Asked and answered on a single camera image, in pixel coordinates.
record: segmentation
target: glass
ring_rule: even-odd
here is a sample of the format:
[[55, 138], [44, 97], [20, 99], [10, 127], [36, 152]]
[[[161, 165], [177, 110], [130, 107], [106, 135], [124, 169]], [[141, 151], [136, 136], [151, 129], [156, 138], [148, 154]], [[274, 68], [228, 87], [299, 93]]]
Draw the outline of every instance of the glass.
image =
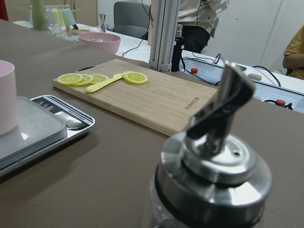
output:
[[90, 27], [89, 32], [102, 32], [100, 25], [97, 25], [95, 27]]
[[62, 31], [62, 16], [61, 10], [58, 8], [47, 9], [45, 12], [45, 23], [49, 31], [56, 37], [64, 36]]
[[158, 197], [154, 177], [149, 183], [141, 228], [190, 228], [176, 219]]

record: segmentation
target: pink cup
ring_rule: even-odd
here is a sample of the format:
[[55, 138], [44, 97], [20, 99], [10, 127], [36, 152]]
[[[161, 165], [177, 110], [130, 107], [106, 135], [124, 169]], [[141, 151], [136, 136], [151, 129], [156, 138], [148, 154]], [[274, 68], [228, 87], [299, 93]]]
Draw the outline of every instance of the pink cup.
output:
[[0, 135], [12, 130], [18, 123], [15, 67], [0, 60]]

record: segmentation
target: metal pour spout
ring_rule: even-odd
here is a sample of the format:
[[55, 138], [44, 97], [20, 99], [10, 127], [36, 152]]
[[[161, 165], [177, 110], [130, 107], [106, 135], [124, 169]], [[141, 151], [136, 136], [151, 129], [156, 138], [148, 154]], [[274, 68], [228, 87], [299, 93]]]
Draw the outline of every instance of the metal pour spout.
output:
[[195, 114], [189, 123], [187, 136], [197, 140], [207, 137], [200, 148], [209, 155], [219, 154], [228, 136], [234, 113], [253, 95], [254, 84], [240, 77], [234, 64], [226, 62], [220, 88], [213, 101]]

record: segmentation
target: wire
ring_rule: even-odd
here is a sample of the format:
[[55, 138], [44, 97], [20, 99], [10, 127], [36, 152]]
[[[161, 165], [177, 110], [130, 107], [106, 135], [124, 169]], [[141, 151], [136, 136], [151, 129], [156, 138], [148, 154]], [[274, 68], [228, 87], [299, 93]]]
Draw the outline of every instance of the wire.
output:
[[290, 109], [290, 110], [293, 110], [293, 108], [292, 108], [293, 103], [289, 103], [289, 104], [286, 104], [286, 105], [284, 105], [284, 106], [281, 106], [281, 105], [280, 105], [277, 101], [275, 101], [275, 100], [265, 100], [264, 102], [273, 102], [273, 103], [275, 103], [276, 105], [278, 105], [278, 106], [280, 106], [280, 107], [288, 108], [288, 109]]
[[204, 61], [202, 59], [208, 59], [208, 60], [211, 60], [212, 62], [211, 63], [214, 63], [214, 59], [212, 58], [205, 58], [205, 57], [198, 57], [198, 58], [189, 58], [189, 57], [184, 57], [183, 58], [184, 60], [196, 60], [198, 62], [207, 62], [207, 61]]
[[[146, 11], [145, 7], [143, 6], [143, 0], [142, 0], [142, 7], [143, 7], [144, 11], [147, 13], [147, 15], [148, 15], [148, 17], [149, 17], [149, 20], [151, 20], [151, 25], [152, 25], [153, 19], [152, 19], [151, 14], [150, 14], [150, 12], [151, 12], [151, 11], [150, 11], [150, 10], [151, 10], [151, 6], [150, 6], [150, 9], [149, 9], [149, 14], [148, 14], [148, 12]], [[146, 33], [141, 37], [142, 40], [139, 42], [138, 46], [137, 46], [137, 47], [134, 47], [134, 48], [131, 48], [131, 49], [127, 50], [126, 52], [123, 52], [122, 57], [124, 57], [124, 55], [127, 54], [129, 51], [132, 51], [132, 50], [134, 50], [134, 49], [139, 48], [139, 46], [141, 45], [142, 41], [148, 36], [149, 26], [150, 26], [150, 24], [149, 24], [148, 27], [147, 27]]]
[[206, 5], [207, 3], [203, 3], [203, 0], [200, 0], [199, 1], [199, 8], [198, 10], [196, 11], [196, 26], [199, 24], [199, 10], [200, 8], [203, 6], [203, 5]]
[[139, 42], [138, 46], [137, 46], [137, 47], [134, 47], [134, 48], [131, 48], [130, 50], [127, 50], [126, 52], [123, 52], [122, 57], [124, 57], [124, 55], [127, 54], [129, 51], [132, 51], [132, 50], [134, 50], [134, 49], [137, 49], [137, 48], [141, 45], [142, 41], [143, 41], [143, 40], [145, 39], [145, 37], [148, 35], [148, 29], [149, 29], [149, 27], [147, 28], [147, 32], [144, 34], [144, 36], [143, 36], [142, 40]]
[[217, 56], [215, 56], [215, 58], [214, 58], [214, 64], [219, 63], [219, 61], [220, 61], [220, 56], [221, 56], [220, 53], [218, 53]]
[[182, 57], [180, 57], [181, 63], [182, 63], [182, 68], [185, 70], [186, 69], [186, 64], [185, 61]]
[[215, 86], [219, 86], [219, 84], [220, 84], [220, 81], [218, 81], [216, 84], [214, 84]]
[[277, 77], [270, 70], [268, 70], [266, 67], [264, 67], [264, 66], [253, 66], [253, 68], [262, 68], [265, 71], [267, 71], [276, 80], [278, 86], [281, 87], [281, 83], [280, 83], [279, 79], [277, 79]]
[[185, 69], [185, 68], [184, 68], [184, 71], [186, 71], [186, 72], [188, 72], [189, 74], [195, 76], [198, 80], [203, 81], [203, 82], [205, 82], [205, 83], [207, 83], [207, 84], [209, 84], [209, 85], [213, 85], [213, 86], [214, 86], [214, 83], [208, 82], [208, 81], [206, 81], [206, 80], [204, 80], [204, 79], [198, 77], [197, 75], [191, 73], [189, 70], [187, 70], [187, 69]]
[[152, 28], [153, 28], [153, 22], [154, 22], [154, 20], [153, 20], [153, 18], [151, 16], [151, 5], [150, 5], [150, 8], [149, 8], [149, 13], [147, 12], [146, 8], [143, 6], [143, 0], [142, 0], [142, 7], [143, 7], [144, 11], [146, 12], [146, 14], [148, 15], [149, 21], [151, 21], [151, 25], [152, 25]]

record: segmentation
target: white shirt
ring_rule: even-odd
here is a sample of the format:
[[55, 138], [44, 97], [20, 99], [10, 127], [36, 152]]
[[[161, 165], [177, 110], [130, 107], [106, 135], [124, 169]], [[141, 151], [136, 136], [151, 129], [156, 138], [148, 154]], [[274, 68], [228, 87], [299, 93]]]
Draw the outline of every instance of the white shirt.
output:
[[178, 23], [185, 26], [199, 26], [209, 34], [215, 28], [217, 14], [227, 9], [229, 0], [211, 0], [201, 4], [200, 0], [180, 0]]

